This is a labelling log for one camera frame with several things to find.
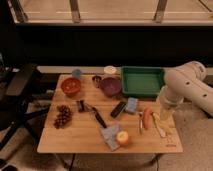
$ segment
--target bowl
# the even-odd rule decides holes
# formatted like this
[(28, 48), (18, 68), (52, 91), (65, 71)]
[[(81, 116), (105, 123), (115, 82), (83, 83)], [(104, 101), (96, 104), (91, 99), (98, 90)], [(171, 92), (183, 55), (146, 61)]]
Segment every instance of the bowl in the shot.
[(81, 90), (81, 81), (74, 77), (67, 78), (61, 83), (61, 89), (67, 96), (72, 97)]
[(108, 97), (113, 97), (121, 91), (121, 81), (116, 78), (107, 77), (100, 81), (100, 89)]

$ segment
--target apple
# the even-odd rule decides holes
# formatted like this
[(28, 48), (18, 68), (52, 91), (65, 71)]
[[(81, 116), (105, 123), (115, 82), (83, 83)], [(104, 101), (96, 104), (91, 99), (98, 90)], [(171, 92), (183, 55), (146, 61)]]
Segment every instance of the apple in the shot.
[(130, 137), (128, 132), (120, 131), (116, 135), (116, 141), (120, 146), (127, 146), (130, 143)]

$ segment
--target blue sponge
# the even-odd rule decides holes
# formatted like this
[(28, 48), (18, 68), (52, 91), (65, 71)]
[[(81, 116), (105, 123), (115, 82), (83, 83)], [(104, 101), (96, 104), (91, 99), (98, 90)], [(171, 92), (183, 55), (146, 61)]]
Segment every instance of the blue sponge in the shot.
[(138, 106), (138, 99), (130, 97), (130, 98), (128, 98), (128, 102), (127, 102), (125, 111), (127, 113), (133, 114), (136, 112), (137, 106)]

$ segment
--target purple bowl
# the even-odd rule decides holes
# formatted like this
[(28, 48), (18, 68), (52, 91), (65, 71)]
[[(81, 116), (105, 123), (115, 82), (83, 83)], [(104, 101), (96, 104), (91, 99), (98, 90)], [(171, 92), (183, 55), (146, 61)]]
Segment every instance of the purple bowl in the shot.
[(100, 81), (100, 89), (108, 97), (113, 97), (121, 91), (121, 81), (116, 78), (104, 78)]

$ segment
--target grapes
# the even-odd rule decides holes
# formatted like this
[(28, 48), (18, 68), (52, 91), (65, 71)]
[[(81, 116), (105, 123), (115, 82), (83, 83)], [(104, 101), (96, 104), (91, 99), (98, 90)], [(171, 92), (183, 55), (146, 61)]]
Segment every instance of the grapes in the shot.
[(55, 119), (54, 126), (55, 128), (59, 129), (72, 119), (72, 111), (66, 105), (57, 106), (57, 110), (59, 111), (59, 114)]

